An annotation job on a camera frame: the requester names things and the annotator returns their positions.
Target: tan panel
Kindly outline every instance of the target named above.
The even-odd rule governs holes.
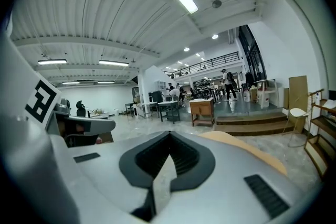
[[[318,140],[319,145],[324,149],[324,151],[329,155],[329,157],[334,160],[335,159],[335,150],[332,146],[325,140],[322,136],[319,137]]]
[[[272,155],[270,155],[266,152],[263,152],[263,151],[255,148],[253,146],[250,146],[250,145],[246,144],[242,140],[239,140],[239,139],[229,135],[228,133],[219,132],[219,131],[212,131],[212,132],[203,133],[200,136],[204,137],[204,138],[211,139],[211,140],[219,141],[219,142],[222,142],[222,143],[225,143],[225,144],[229,144],[229,145],[233,145],[233,146],[243,148],[243,149],[249,151],[250,153],[254,154],[256,157],[263,160],[268,165],[270,165],[273,168],[275,168],[276,170],[278,170],[280,173],[282,173],[284,175],[287,175],[286,168],[281,163],[281,161],[279,161],[277,158],[273,157]]]
[[[321,156],[317,153],[317,151],[313,148],[313,146],[310,143],[306,144],[305,149],[310,155],[317,169],[320,171],[321,175],[323,175],[327,170],[327,165],[325,164]]]
[[[289,78],[289,109],[299,108],[307,111],[308,106],[308,86],[307,76]],[[293,124],[296,118],[289,114],[289,121]],[[306,118],[298,119],[296,131],[302,132]]]
[[[289,108],[289,88],[284,88],[283,91],[284,95],[283,95],[283,107],[284,109],[288,109]]]

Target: trash bin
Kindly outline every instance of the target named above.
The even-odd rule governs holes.
[[[114,116],[119,116],[119,110],[118,109],[113,109]]]

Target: wooden cabinet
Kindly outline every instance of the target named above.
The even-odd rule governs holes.
[[[193,126],[195,123],[196,124],[204,123],[204,124],[210,124],[210,125],[214,124],[215,117],[214,117],[213,98],[209,98],[208,100],[203,100],[203,99],[191,100],[190,109],[191,109],[191,119],[192,119]],[[202,119],[202,120],[199,119],[199,115],[204,116],[205,119]]]

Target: wooden table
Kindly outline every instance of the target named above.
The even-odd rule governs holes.
[[[167,118],[168,120],[173,120],[173,124],[175,124],[176,120],[180,119],[180,112],[178,110],[179,102],[178,101],[170,101],[170,102],[162,102],[157,104],[160,110],[161,122],[163,122],[163,118]]]
[[[214,99],[212,97],[207,100],[203,100],[203,99],[191,100],[190,109],[191,109],[191,120],[192,120],[193,126],[194,126],[194,123],[210,124],[211,126],[215,123]],[[199,120],[198,115],[210,116],[211,118],[209,121]]]

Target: black vent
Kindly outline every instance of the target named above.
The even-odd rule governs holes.
[[[271,218],[277,217],[289,208],[259,175],[244,177],[244,180]]]

